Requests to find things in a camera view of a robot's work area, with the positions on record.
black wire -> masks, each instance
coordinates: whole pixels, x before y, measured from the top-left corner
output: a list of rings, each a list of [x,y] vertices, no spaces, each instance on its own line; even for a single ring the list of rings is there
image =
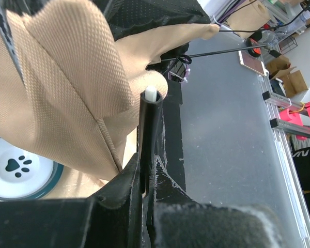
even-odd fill
[[[165,75],[165,74],[167,74],[167,73],[169,73],[175,66],[176,66],[176,64],[178,63],[178,59],[177,58],[174,58],[175,59],[175,61],[172,63],[172,65],[171,66],[169,66],[163,73],[162,73],[162,75]]]
[[[246,4],[245,6],[242,6],[240,9],[243,9],[243,8],[249,6],[250,4],[253,4],[253,3],[256,2],[256,1],[258,1],[258,0],[254,0],[254,1],[252,1],[252,2],[250,2],[250,3],[248,3],[248,4]],[[229,14],[229,15],[225,18],[225,20],[223,20],[223,22],[225,22],[232,14],[236,13],[236,12],[239,11],[240,9],[236,9],[236,10],[233,11],[231,14]]]
[[[270,27],[270,28],[260,28],[258,30],[219,30],[219,32],[240,32],[240,33],[254,33],[254,32],[257,32],[257,31],[262,31],[262,30],[270,30],[270,29],[274,29],[274,28],[280,28],[280,27],[286,27],[288,26],[289,24],[291,24],[293,21],[295,21],[304,11],[306,11],[308,8],[310,7],[310,4],[308,4],[300,13],[298,13],[290,22],[286,23],[286,24],[283,24],[283,25],[278,25],[278,26],[275,26],[275,27]]]
[[[228,7],[225,9],[223,15],[218,18],[221,19],[224,15],[226,15],[226,13],[228,13],[232,8],[236,7],[236,5],[240,2],[241,0],[236,0],[235,2],[232,2],[231,4],[228,5]]]
[[[247,46],[245,48],[234,48],[234,49],[228,49],[228,50],[222,50],[222,51],[216,51],[216,52],[209,52],[209,53],[200,53],[200,54],[193,54],[193,55],[185,55],[188,56],[189,58],[198,58],[198,57],[203,57],[203,56],[209,56],[209,55],[216,55],[216,54],[223,54],[223,53],[232,53],[232,52],[237,52],[237,51],[243,51],[243,50],[249,50],[249,49],[254,49],[254,48],[264,48],[267,47],[268,45],[256,45],[256,46]],[[177,58],[166,58],[162,59],[163,61],[171,61],[175,60]]]

metal rod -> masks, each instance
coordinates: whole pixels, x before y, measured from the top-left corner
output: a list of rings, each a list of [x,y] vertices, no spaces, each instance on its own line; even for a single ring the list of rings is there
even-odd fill
[[[308,127],[299,126],[280,119],[272,119],[270,120],[270,124],[273,129],[279,129],[287,133],[310,138],[310,128]]]
[[[293,102],[287,97],[283,97],[281,95],[269,91],[263,93],[263,99],[267,103],[274,104],[278,107],[283,107],[291,111],[298,111],[303,107],[303,104],[301,104],[300,102],[299,103]],[[299,111],[299,114],[309,116],[306,109]]]
[[[268,45],[247,46],[245,48],[234,48],[234,49],[228,49],[228,50],[222,50],[222,51],[216,51],[216,52],[210,52],[210,53],[193,54],[193,55],[188,55],[188,57],[197,58],[197,57],[203,57],[203,56],[209,56],[209,55],[232,53],[232,52],[243,51],[243,50],[254,49],[254,48],[264,48],[267,46]],[[170,61],[170,60],[175,60],[175,59],[177,58],[166,58],[166,59],[162,59],[161,61]]]

tan woven fabric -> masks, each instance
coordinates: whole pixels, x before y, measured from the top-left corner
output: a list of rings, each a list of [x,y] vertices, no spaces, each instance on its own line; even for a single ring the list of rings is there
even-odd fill
[[[149,30],[156,36],[151,44],[149,31],[115,44],[88,0],[51,0],[33,17],[8,12],[7,18],[24,85],[0,37],[0,137],[105,180],[121,170],[126,136],[138,123],[140,92],[152,84],[166,95],[164,77],[145,71],[147,64],[218,30],[162,27]],[[164,34],[174,30],[177,36]],[[161,44],[152,46],[156,40]]]

paw print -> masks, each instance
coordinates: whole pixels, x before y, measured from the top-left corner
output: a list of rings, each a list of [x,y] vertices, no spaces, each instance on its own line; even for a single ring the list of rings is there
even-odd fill
[[[32,160],[28,159],[28,160],[25,160],[25,156],[20,156],[19,157],[19,162],[16,161],[15,159],[9,159],[8,162],[7,162],[7,166],[6,166],[6,171],[7,172],[14,172],[16,171],[17,169],[19,169],[21,167],[20,163],[23,162],[24,165],[29,165],[29,164],[32,164]],[[26,167],[23,167],[21,168],[21,171],[22,172],[29,172],[30,169],[29,168],[26,168]],[[16,172],[15,173],[15,176],[17,178],[20,178],[22,176],[22,174],[20,172]]]

black plastic part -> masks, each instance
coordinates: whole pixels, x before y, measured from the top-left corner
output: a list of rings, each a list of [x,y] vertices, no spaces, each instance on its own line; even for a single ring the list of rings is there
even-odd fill
[[[275,58],[278,58],[278,57],[280,57],[280,56],[282,55],[280,52],[278,52],[278,51],[276,51],[276,50],[271,50],[271,51],[269,52],[269,54],[270,54],[272,57],[275,57]]]
[[[186,65],[190,65],[192,63],[192,59],[186,54],[182,54],[181,56],[177,57],[177,59]]]
[[[181,84],[167,80],[168,93],[163,101],[163,129],[165,137],[162,143],[165,144],[166,161],[164,166],[170,177],[185,191],[185,169],[182,147],[182,131],[180,118],[180,105],[182,105]]]
[[[259,41],[262,38],[262,31],[256,31],[254,32],[252,35],[250,35],[250,38],[255,40],[255,41]]]
[[[264,92],[264,93],[262,94],[262,96],[263,96],[263,100],[264,100],[264,101],[266,101],[266,100],[268,100],[268,99],[271,98],[271,95],[270,95],[270,92],[269,92],[269,91]]]
[[[157,101],[149,102],[145,99],[145,93],[140,95],[139,112],[139,157],[140,157],[140,181],[141,193],[149,193],[149,177],[153,168],[154,149],[157,130],[162,111],[163,99],[157,92]]]
[[[248,47],[252,47],[251,49],[248,49],[248,53],[250,55],[252,55],[253,57],[255,58],[258,58],[261,56],[261,51],[260,51],[260,48],[256,48],[256,46],[258,46],[258,43],[257,41],[255,41],[254,39],[251,39],[251,38],[248,38],[246,40],[246,45]]]
[[[270,125],[271,125],[271,128],[276,128],[279,126],[279,123],[278,123],[277,119],[272,119],[272,120],[270,120]]]
[[[141,245],[140,164],[86,199],[0,202],[0,247],[136,248]]]
[[[159,156],[155,156],[154,173],[154,203],[168,203],[168,204],[188,204],[194,203],[187,193],[175,182],[175,180],[168,175],[165,166]]]
[[[275,80],[275,79],[271,79],[270,80],[271,83],[271,87],[272,87],[272,91],[282,97],[286,97],[286,95],[284,94],[283,90],[280,87],[280,83],[279,81]]]

